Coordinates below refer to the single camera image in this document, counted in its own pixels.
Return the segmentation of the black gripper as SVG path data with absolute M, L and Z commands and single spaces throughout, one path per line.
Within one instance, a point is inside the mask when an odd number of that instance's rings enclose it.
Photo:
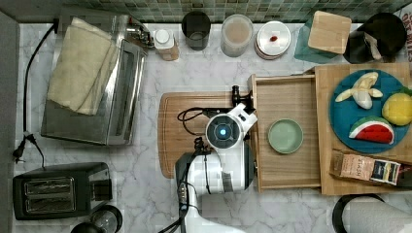
M 234 85 L 232 87 L 231 102 L 234 107 L 237 107 L 239 104 L 245 105 L 245 112 L 248 114 L 253 113 L 256 109 L 253 107 L 253 92 L 250 91 L 246 95 L 241 95 L 239 91 L 239 86 Z

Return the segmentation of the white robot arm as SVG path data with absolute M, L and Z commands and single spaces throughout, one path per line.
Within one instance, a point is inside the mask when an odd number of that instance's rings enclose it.
M 175 163 L 179 198 L 180 233 L 245 233 L 201 216 L 198 198 L 205 194 L 237 192 L 249 187 L 256 165 L 247 144 L 248 132 L 257 123 L 253 97 L 232 88 L 232 109 L 202 110 L 209 118 L 205 135 L 194 140 L 194 151 Z

